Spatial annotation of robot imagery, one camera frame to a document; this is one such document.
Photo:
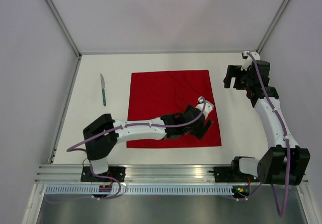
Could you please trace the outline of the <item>red cloth napkin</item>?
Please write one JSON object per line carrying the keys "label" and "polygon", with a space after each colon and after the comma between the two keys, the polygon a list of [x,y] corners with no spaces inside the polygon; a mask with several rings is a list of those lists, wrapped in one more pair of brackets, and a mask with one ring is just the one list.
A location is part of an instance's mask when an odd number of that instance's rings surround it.
{"label": "red cloth napkin", "polygon": [[[196,106],[199,97],[214,104],[208,70],[136,72],[131,75],[128,120],[149,120],[163,115],[183,113]],[[128,148],[191,148],[221,146],[216,110],[208,118],[213,121],[202,140],[187,134],[174,140],[128,141]]]}

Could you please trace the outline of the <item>green handled knife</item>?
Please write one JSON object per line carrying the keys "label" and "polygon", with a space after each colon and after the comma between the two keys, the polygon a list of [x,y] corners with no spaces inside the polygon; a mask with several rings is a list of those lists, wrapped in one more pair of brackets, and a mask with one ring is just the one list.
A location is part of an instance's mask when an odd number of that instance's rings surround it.
{"label": "green handled knife", "polygon": [[104,76],[102,74],[100,74],[100,79],[101,79],[103,106],[106,106],[105,80],[104,80]]}

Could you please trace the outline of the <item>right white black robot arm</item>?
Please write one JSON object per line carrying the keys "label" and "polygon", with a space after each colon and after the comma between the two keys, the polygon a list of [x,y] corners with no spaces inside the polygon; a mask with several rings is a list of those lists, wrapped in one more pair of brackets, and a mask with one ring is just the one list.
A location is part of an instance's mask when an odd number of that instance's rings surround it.
{"label": "right white black robot arm", "polygon": [[245,90],[252,107],[258,114],[267,138],[268,150],[257,160],[235,157],[229,174],[235,181],[248,174],[262,184],[297,186],[301,183],[310,160],[309,150],[301,148],[290,133],[282,111],[277,90],[269,85],[270,63],[259,60],[247,68],[229,65],[223,80],[224,87]]}

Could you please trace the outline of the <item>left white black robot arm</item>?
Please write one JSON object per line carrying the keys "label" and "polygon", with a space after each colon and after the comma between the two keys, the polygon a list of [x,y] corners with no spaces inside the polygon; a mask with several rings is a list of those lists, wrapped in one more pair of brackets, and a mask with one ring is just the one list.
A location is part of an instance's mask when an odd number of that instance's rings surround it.
{"label": "left white black robot arm", "polygon": [[103,114],[84,130],[87,141],[87,158],[92,166],[92,176],[100,182],[110,176],[108,155],[113,147],[132,140],[169,140],[192,135],[201,140],[213,121],[208,115],[214,106],[206,101],[197,106],[189,105],[184,113],[174,113],[142,121],[114,120],[111,114]]}

